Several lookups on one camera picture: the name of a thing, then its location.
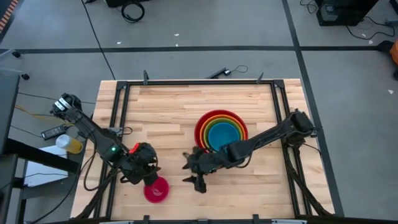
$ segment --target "blue bowl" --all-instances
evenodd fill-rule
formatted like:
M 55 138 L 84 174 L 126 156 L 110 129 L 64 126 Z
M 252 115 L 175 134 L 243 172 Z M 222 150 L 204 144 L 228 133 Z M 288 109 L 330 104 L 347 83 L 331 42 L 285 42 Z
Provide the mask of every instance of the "blue bowl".
M 238 140 L 239 131 L 232 124 L 220 122 L 209 130 L 209 145 L 216 151 L 219 151 L 221 146 Z

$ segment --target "green bowl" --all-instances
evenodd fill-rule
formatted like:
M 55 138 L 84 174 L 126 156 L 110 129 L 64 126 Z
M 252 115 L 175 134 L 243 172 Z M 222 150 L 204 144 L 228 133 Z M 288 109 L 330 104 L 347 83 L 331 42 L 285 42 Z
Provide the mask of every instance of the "green bowl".
M 243 140 L 243 133 L 242 133 L 242 130 L 239 128 L 239 125 L 238 125 L 238 124 L 236 124 L 234 121 L 232 121 L 232 120 L 230 120 L 230 119 L 228 119 L 228 118 L 216 118 L 216 119 L 214 119 L 213 121 L 210 121 L 210 122 L 207 124 L 207 126 L 205 127 L 205 130 L 204 130 L 203 142 L 205 142 L 206 147 L 207 147 L 208 149 L 210 148 L 210 145 L 209 145 L 209 142 L 208 142 L 209 130 L 210 130 L 210 128 L 213 127 L 215 124 L 218 124 L 218 123 L 220 123 L 220 122 L 226 122 L 226 123 L 228 123 L 228 124 L 232 124 L 232 125 L 236 128 L 236 130 L 238 130 L 240 140 Z

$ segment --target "red component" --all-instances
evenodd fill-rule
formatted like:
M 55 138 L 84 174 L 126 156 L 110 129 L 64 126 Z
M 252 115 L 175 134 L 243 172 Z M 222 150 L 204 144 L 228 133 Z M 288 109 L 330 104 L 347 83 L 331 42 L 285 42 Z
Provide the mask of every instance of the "red component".
M 169 183 L 163 177 L 158 177 L 154 184 L 144 187 L 144 196 L 151 203 L 163 202 L 169 194 Z
M 134 148 L 130 149 L 129 153 L 130 153 L 130 154 L 133 154 L 133 153 L 137 150 L 138 147 L 139 147 L 139 142 L 136 143 L 136 145 L 134 146 Z

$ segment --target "red bowl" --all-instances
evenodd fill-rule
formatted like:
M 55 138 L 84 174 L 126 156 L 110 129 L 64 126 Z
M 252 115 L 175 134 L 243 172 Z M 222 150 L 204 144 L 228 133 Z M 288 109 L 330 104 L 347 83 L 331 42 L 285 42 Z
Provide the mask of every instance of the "red bowl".
M 219 115 L 219 114 L 228 115 L 228 116 L 231 116 L 231 117 L 237 119 L 242 124 L 242 126 L 244 128 L 244 132 L 246 134 L 248 134 L 248 128 L 246 127 L 243 120 L 238 115 L 236 115 L 233 112 L 230 112 L 228 110 L 213 110 L 213 111 L 209 111 L 209 112 L 205 113 L 201 118 L 199 118 L 197 124 L 195 125 L 194 136 L 195 136 L 195 143 L 197 144 L 197 146 L 199 146 L 203 149 L 206 149 L 206 146 L 202 145 L 200 142 L 201 127 L 204 125 L 206 120 L 208 120 L 212 116 Z
M 154 184 L 144 187 L 144 196 L 151 203 L 163 202 L 169 194 L 169 183 L 163 177 L 158 177 Z

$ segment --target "white object on floor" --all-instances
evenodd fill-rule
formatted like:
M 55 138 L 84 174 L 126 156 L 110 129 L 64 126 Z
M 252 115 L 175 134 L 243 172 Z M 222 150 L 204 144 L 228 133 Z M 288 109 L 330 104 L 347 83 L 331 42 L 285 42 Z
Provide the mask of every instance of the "white object on floor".
M 61 149 L 57 146 L 49 146 L 49 147 L 43 147 L 40 150 L 49 152 L 55 155 L 62 155 L 60 157 L 62 158 L 67 158 L 67 152 L 64 149 Z M 42 184 L 47 184 L 49 182 L 53 182 L 56 180 L 60 179 L 65 179 L 68 177 L 68 172 L 60 169 L 56 169 L 53 167 L 48 167 L 43 164 L 39 164 L 36 162 L 31 162 L 28 161 L 27 163 L 27 168 L 26 168 L 26 175 L 32 175 L 32 174 L 37 174 L 37 173 L 43 173 L 43 174 L 60 174 L 60 175 L 34 175 L 32 177 L 26 177 L 25 178 L 25 184 L 27 184 L 29 187 L 31 186 L 36 186 L 36 185 L 42 185 Z

